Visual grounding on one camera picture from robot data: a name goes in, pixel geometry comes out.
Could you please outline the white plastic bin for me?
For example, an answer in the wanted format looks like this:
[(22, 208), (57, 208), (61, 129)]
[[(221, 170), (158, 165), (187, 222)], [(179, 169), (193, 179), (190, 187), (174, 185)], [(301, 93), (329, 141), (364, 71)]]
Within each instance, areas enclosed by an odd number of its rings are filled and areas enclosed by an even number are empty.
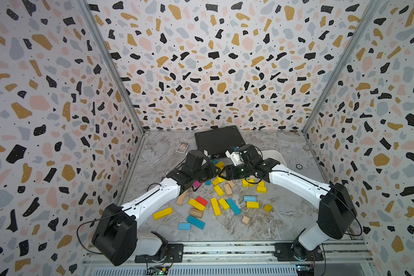
[(263, 159), (272, 158), (276, 161), (279, 161), (280, 164), (286, 166), (286, 162), (282, 156), (282, 154), (279, 151), (276, 151), (274, 149), (269, 150), (263, 150), (262, 151)]

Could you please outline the yellow slanted block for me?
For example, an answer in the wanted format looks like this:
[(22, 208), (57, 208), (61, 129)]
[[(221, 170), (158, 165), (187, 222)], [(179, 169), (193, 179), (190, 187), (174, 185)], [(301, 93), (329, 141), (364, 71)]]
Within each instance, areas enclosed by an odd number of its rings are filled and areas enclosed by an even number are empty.
[(191, 205), (193, 208), (196, 208), (197, 210), (200, 210), (202, 212), (205, 210), (205, 206), (193, 198), (189, 200), (188, 204)]

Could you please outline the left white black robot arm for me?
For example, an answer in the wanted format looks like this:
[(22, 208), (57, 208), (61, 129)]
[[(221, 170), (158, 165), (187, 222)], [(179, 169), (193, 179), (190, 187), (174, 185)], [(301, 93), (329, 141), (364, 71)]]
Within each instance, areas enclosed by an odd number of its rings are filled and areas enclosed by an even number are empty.
[(156, 232), (138, 233), (138, 228), (163, 205), (192, 188), (195, 182), (215, 178), (220, 171), (203, 152), (191, 150), (181, 164), (147, 193), (121, 206), (107, 206), (92, 238), (93, 246), (115, 266), (131, 256), (164, 260), (168, 241)]

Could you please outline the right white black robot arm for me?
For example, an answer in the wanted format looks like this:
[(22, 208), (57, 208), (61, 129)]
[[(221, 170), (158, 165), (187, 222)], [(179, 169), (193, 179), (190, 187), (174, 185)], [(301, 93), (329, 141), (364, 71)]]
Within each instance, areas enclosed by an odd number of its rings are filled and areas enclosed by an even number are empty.
[(263, 158), (263, 154), (251, 144), (231, 148), (225, 156), (232, 163), (222, 169), (220, 177), (233, 180), (254, 176), (293, 192), (317, 208), (317, 221), (303, 230), (292, 243), (291, 250), (298, 259), (304, 259), (306, 253), (330, 239), (343, 238), (357, 219), (352, 199), (342, 184), (329, 185), (305, 177), (277, 159)]

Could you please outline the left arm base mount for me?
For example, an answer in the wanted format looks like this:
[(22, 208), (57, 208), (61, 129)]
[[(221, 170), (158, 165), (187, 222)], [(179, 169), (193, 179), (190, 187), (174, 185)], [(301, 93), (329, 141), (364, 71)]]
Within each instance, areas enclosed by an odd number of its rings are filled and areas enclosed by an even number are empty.
[(135, 256), (135, 263), (158, 265), (161, 263), (181, 263), (183, 260), (184, 244), (170, 243), (163, 245), (155, 255)]

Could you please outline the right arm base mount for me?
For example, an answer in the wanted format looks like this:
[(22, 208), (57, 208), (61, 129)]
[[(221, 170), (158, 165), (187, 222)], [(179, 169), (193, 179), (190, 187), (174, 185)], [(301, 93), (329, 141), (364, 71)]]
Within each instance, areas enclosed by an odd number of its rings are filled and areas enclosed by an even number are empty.
[(280, 242), (275, 243), (274, 248), (274, 256), (278, 262), (313, 262), (324, 260), (320, 246), (317, 246), (312, 251), (308, 251), (300, 243)]

